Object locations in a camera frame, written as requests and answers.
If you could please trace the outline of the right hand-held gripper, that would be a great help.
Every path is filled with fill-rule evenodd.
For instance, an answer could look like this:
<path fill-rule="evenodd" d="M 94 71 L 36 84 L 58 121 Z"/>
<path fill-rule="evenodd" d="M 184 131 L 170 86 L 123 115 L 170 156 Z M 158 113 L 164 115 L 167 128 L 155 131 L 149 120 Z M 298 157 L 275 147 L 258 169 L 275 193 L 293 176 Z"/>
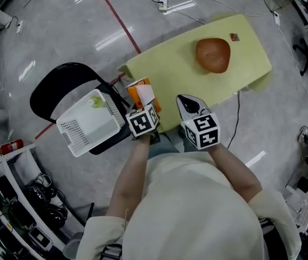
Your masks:
<path fill-rule="evenodd" d="M 186 138 L 198 149 L 204 150 L 220 143 L 220 124 L 215 113 L 198 115 L 208 109 L 206 103 L 192 95 L 178 95 L 176 104 L 179 110 L 181 126 L 185 131 Z"/>

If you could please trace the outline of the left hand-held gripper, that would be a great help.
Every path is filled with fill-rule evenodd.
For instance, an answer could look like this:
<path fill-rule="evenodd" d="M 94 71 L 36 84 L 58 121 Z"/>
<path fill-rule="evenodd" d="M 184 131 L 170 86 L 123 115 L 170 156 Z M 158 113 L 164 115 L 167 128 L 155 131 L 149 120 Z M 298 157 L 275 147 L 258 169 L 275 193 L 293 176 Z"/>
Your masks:
<path fill-rule="evenodd" d="M 151 145 L 160 142 L 160 136 L 157 131 L 159 116 L 152 104 L 148 104 L 140 109 L 127 113 L 126 119 L 133 140 L 137 140 L 143 135 L 149 135 Z"/>

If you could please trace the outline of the orange tissue box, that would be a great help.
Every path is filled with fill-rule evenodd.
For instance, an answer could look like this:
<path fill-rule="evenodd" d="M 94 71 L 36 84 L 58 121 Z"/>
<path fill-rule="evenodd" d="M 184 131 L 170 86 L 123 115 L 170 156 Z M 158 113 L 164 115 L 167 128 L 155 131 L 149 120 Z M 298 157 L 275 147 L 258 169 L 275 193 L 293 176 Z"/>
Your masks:
<path fill-rule="evenodd" d="M 126 87 L 130 97 L 133 99 L 136 109 L 153 104 L 157 113 L 161 112 L 161 106 L 152 89 L 149 78 L 137 80 Z"/>

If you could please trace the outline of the green drink bottle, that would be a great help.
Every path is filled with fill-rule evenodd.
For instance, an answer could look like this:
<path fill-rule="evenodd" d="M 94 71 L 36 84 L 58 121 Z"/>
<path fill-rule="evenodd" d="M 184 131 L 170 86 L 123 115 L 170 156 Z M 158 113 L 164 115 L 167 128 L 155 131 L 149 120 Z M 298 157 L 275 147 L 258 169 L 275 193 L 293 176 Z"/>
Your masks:
<path fill-rule="evenodd" d="M 91 107 L 91 108 L 106 108 L 106 102 L 100 97 L 100 96 L 97 96 L 97 95 L 92 95 L 90 97 L 90 99 L 88 100 L 88 105 Z"/>

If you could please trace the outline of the brown wooden bowl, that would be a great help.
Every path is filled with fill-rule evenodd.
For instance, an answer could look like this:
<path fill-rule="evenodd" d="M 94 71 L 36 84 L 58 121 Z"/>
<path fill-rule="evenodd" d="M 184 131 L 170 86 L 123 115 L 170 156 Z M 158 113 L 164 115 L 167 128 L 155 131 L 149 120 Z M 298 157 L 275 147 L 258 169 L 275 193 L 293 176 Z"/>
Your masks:
<path fill-rule="evenodd" d="M 230 57 L 230 45 L 222 38 L 205 38 L 196 44 L 196 61 L 211 73 L 224 73 L 228 68 Z"/>

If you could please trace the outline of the person's left forearm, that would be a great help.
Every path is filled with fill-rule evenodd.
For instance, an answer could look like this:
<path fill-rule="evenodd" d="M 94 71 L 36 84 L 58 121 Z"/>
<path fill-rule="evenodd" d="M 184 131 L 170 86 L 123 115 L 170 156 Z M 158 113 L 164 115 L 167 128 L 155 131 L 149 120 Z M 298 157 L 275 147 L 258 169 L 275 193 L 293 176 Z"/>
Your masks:
<path fill-rule="evenodd" d="M 129 221 L 142 200 L 150 136 L 135 141 L 133 150 L 115 183 L 106 216 Z"/>

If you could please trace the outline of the table with yellow-green cloth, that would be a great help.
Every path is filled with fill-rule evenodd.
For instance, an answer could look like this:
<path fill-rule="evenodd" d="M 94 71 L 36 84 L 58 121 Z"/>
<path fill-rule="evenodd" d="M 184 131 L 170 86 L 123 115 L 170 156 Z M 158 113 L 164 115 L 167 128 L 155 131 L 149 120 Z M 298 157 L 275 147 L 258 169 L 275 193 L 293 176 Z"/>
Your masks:
<path fill-rule="evenodd" d="M 230 34 L 238 34 L 232 41 Z M 227 70 L 209 73 L 195 59 L 195 46 L 205 38 L 222 38 L 231 48 Z M 258 36 L 243 14 L 224 17 L 162 42 L 119 66 L 134 80 L 149 78 L 162 111 L 159 132 L 181 122 L 176 96 L 189 94 L 213 106 L 267 75 L 272 66 Z"/>

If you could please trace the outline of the person's blue jeans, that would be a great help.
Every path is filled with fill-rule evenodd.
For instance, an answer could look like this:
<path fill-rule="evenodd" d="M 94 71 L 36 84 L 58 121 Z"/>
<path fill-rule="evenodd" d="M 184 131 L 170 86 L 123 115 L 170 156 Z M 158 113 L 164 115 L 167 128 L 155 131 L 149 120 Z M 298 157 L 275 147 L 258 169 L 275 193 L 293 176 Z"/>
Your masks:
<path fill-rule="evenodd" d="M 187 152 L 198 152 L 199 150 L 186 138 L 182 129 L 178 131 L 178 136 L 182 139 L 184 153 Z M 150 145 L 148 159 L 155 156 L 169 153 L 179 153 L 179 150 L 170 141 L 167 134 L 160 134 L 160 142 Z"/>

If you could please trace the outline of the white perforated plastic basket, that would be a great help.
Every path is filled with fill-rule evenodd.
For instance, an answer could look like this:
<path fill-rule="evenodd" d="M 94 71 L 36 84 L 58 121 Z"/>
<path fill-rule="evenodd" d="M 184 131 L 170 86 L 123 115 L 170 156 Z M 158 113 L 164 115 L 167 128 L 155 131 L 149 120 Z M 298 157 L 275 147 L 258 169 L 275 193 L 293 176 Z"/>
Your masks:
<path fill-rule="evenodd" d="M 91 108 L 92 95 L 100 96 L 106 108 Z M 79 157 L 117 134 L 125 120 L 111 96 L 94 89 L 63 113 L 56 125 L 73 156 Z"/>

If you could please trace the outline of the black folding chair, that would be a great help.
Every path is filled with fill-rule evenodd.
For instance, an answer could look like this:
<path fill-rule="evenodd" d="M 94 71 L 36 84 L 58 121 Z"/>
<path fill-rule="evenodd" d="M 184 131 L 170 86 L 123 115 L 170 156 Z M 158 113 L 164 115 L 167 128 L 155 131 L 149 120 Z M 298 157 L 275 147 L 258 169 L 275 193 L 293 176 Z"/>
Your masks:
<path fill-rule="evenodd" d="M 93 155 L 98 155 L 131 135 L 126 120 L 130 104 L 112 85 L 102 79 L 90 67 L 85 64 L 71 62 L 54 68 L 33 91 L 30 97 L 30 107 L 37 116 L 56 125 L 56 120 L 61 115 L 57 119 L 53 119 L 51 115 L 61 100 L 77 87 L 90 81 L 98 81 L 100 83 L 94 89 L 109 94 L 125 120 L 125 125 L 117 134 L 88 151 Z"/>

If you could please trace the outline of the person's white shirt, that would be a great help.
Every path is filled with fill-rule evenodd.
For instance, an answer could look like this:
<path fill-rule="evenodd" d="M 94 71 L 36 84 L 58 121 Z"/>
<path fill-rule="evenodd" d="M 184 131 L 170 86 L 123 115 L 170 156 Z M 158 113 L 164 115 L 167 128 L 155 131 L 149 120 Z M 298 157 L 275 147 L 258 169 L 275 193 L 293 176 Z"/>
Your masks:
<path fill-rule="evenodd" d="M 301 240 L 280 192 L 261 190 L 245 201 L 206 152 L 149 159 L 143 198 L 129 221 L 91 217 L 76 260 L 100 260 L 107 245 L 121 260 L 265 260 L 260 220 L 271 221 L 284 252 L 296 260 Z"/>

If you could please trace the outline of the black headset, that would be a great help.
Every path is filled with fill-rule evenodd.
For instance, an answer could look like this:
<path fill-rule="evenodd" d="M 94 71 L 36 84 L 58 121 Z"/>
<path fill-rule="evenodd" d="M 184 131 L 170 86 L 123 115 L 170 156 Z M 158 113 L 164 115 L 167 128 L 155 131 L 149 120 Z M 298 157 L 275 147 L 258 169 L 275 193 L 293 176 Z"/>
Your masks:
<path fill-rule="evenodd" d="M 57 230 L 64 226 L 68 213 L 60 207 L 49 207 L 43 212 L 43 220 L 47 226 Z"/>
<path fill-rule="evenodd" d="M 44 208 L 48 205 L 48 200 L 43 191 L 37 186 L 24 188 L 23 194 L 34 209 Z"/>

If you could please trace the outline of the red fire extinguisher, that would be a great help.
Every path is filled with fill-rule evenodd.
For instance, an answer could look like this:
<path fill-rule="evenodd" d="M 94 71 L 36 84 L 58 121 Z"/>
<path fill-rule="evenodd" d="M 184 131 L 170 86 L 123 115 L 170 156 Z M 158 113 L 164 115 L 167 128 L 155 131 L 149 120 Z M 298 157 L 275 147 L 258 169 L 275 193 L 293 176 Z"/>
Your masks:
<path fill-rule="evenodd" d="M 9 142 L 7 144 L 1 145 L 0 146 L 0 155 L 6 155 L 8 153 L 11 153 L 13 151 L 16 151 L 20 148 L 23 148 L 23 140 L 22 139 L 17 139 L 15 141 Z"/>

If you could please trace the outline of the pale green chair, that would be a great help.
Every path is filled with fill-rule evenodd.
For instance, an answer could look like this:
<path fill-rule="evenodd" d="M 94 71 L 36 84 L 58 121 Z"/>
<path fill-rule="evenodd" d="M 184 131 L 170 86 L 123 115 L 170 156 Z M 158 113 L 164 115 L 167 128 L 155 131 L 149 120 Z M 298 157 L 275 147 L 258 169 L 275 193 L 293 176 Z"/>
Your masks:
<path fill-rule="evenodd" d="M 83 237 L 83 232 L 77 232 L 67 242 L 67 244 L 64 247 L 62 253 L 63 253 L 64 257 L 66 257 L 68 260 L 75 260 L 76 259 L 76 254 L 77 254 L 78 247 L 79 247 L 79 244 L 80 244 L 82 237 Z"/>

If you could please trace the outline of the white storage shelf rack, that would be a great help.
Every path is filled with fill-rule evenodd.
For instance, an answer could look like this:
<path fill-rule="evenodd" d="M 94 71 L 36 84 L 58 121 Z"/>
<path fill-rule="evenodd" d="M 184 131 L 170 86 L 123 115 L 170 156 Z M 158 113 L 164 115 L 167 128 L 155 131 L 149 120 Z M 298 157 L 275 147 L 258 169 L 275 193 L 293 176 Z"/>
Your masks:
<path fill-rule="evenodd" d="M 0 258 L 17 260 L 68 260 L 62 251 L 85 223 L 68 208 L 64 193 L 38 166 L 32 149 L 23 147 L 0 155 Z M 23 190 L 39 187 L 48 200 L 44 208 L 34 209 Z M 54 230 L 46 225 L 43 212 L 60 207 L 68 213 L 65 224 Z"/>

